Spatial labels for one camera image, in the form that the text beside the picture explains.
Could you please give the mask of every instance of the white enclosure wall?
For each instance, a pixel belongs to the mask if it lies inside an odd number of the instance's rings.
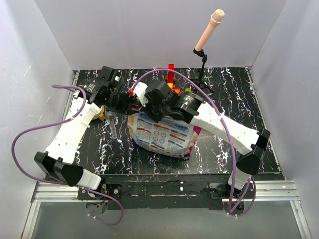
[[[319,2],[288,0],[252,68],[281,168],[319,238]]]
[[[207,66],[252,65],[286,0],[36,0],[73,70],[201,66],[193,48],[211,14],[224,22]]]
[[[61,120],[68,92],[51,84],[71,84],[72,70],[34,0],[0,0],[0,238],[20,238],[35,181],[11,156],[22,130]],[[31,132],[17,143],[17,156],[30,174],[44,174],[33,161],[58,128]]]

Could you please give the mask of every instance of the black table surface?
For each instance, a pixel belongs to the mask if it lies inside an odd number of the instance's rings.
[[[150,69],[122,69],[124,91]],[[198,76],[198,68],[176,69],[189,78]],[[92,78],[99,70],[81,70],[78,83]],[[156,72],[144,79],[147,83],[162,80],[167,73]],[[205,68],[206,83],[214,90],[209,96],[221,113],[246,127],[261,130],[263,119],[258,108],[253,87],[245,68]],[[185,90],[191,86],[176,76],[176,87]],[[105,121],[93,120],[81,140],[75,163],[97,174],[207,174],[230,173],[232,159],[229,144],[204,130],[201,131],[189,160],[171,158],[147,151],[133,144],[127,128],[127,116],[117,114],[118,138],[112,139]],[[279,172],[278,164],[269,144],[259,172]]]

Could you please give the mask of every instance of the plastic bag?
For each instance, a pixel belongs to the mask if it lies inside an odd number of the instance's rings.
[[[128,117],[128,128],[133,143],[160,154],[189,158],[201,128],[183,121],[163,117],[158,123],[144,112]]]

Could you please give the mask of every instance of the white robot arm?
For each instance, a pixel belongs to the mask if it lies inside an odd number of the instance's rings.
[[[267,130],[258,132],[227,116],[218,116],[215,109],[200,96],[192,92],[178,95],[165,81],[154,81],[149,85],[138,83],[135,89],[127,94],[114,90],[120,83],[114,69],[103,67],[101,74],[104,74],[104,77],[101,77],[99,81],[85,80],[80,85],[87,97],[90,97],[81,114],[62,125],[44,153],[36,154],[35,161],[47,175],[70,186],[77,185],[94,190],[99,187],[100,176],[74,165],[73,162],[77,146],[86,128],[89,127],[90,121],[102,105],[109,111],[126,115],[144,111],[154,121],[159,121],[164,115],[168,115],[175,120],[183,120],[199,126],[228,141],[225,129],[220,122],[222,117],[234,147],[241,153],[236,163],[235,188],[242,190],[250,175],[257,174],[260,160],[264,157],[269,141],[270,133]],[[75,94],[67,118],[72,117],[82,103],[83,99]],[[228,185],[232,184],[231,175]]]

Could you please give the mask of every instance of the black stand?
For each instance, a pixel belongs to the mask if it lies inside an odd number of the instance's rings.
[[[205,63],[207,61],[207,55],[204,53],[204,50],[201,49],[201,51],[196,51],[195,48],[193,50],[193,52],[197,55],[200,56],[202,58],[202,66],[201,69],[198,70],[199,72],[199,77],[198,79],[191,79],[198,87],[200,87],[202,90],[207,88],[209,89],[209,91],[213,94],[214,91],[209,87],[209,85],[207,85],[204,80],[203,80],[203,75],[204,75],[204,68],[205,68]]]

